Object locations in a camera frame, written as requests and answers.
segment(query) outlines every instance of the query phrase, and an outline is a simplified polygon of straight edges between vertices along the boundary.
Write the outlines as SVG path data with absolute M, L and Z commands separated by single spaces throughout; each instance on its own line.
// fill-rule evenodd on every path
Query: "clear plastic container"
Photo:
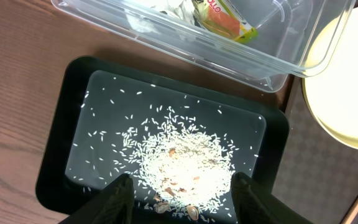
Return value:
M 231 0 L 258 30 L 259 35 L 246 44 L 131 0 L 52 0 L 52 3 L 116 34 L 262 91 L 275 92 L 281 89 L 289 73 L 308 77 L 326 68 L 355 1 Z M 150 24 L 156 31 L 135 31 L 129 19 Z M 308 61 L 313 41 L 331 21 L 334 26 L 329 31 L 330 40 L 318 47 L 324 53 Z

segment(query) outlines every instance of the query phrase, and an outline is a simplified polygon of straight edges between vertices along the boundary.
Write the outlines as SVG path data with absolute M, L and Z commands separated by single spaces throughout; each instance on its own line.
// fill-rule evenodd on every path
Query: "yellow wrapper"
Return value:
M 195 17 L 209 31 L 246 43 L 258 35 L 228 0 L 193 0 Z

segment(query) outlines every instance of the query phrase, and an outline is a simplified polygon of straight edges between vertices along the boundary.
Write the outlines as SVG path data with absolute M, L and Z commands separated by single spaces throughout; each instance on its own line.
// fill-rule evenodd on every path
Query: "yellow plate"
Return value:
M 314 41 L 306 64 L 325 52 L 334 19 Z M 358 8 L 352 11 L 327 69 L 303 80 L 303 93 L 317 122 L 335 139 L 358 149 Z

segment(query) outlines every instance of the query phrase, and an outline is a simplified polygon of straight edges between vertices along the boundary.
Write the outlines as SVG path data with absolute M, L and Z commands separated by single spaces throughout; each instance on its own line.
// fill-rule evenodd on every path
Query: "black tray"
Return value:
M 138 91 L 142 91 L 142 94 L 136 95 Z M 153 117 L 158 120 L 158 114 L 163 115 L 155 114 L 155 109 L 157 104 L 159 107 L 162 103 L 163 110 L 170 105 L 183 116 L 196 116 L 196 123 L 207 126 L 206 131 L 212 130 L 211 134 L 217 133 L 222 137 L 222 142 L 223 134 L 228 133 L 227 136 L 235 139 L 236 145 L 242 148 L 236 151 L 238 155 L 233 158 L 236 171 L 252 176 L 271 192 L 288 136 L 288 122 L 281 111 L 93 57 L 80 57 L 72 61 L 66 70 L 37 181 L 36 194 L 40 203 L 46 208 L 67 214 L 79 209 L 118 175 L 110 166 L 111 162 L 107 162 L 108 159 L 114 159 L 110 145 L 114 143 L 120 148 L 119 136 L 115 132 L 140 124 L 150 113 L 154 113 Z M 154 104 L 152 110 L 149 109 L 150 104 Z M 123 106 L 111 112 L 111 107 L 117 105 Z M 107 131 L 103 142 L 100 130 Z M 97 163 L 99 157 L 106 162 Z M 90 164 L 84 166 L 85 160 L 89 160 Z M 92 164 L 96 164 L 96 169 L 92 169 Z M 104 180 L 98 179 L 98 176 L 103 176 Z M 143 196 L 138 196 L 141 199 L 136 204 L 148 202 L 143 201 Z M 225 198 L 224 206 L 232 211 L 231 198 Z M 233 211 L 233 218 L 229 218 L 224 209 L 219 211 L 222 214 L 214 214 L 215 220 L 235 223 Z M 154 212 L 147 215 L 158 218 Z

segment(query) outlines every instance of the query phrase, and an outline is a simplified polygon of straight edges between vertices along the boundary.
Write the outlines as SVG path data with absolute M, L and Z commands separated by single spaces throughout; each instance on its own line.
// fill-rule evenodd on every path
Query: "wood grain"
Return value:
M 286 82 L 265 94 L 106 32 L 55 9 L 49 0 L 0 0 L 0 224 L 57 223 L 43 208 L 35 182 L 67 64 L 95 55 L 184 82 L 285 104 Z

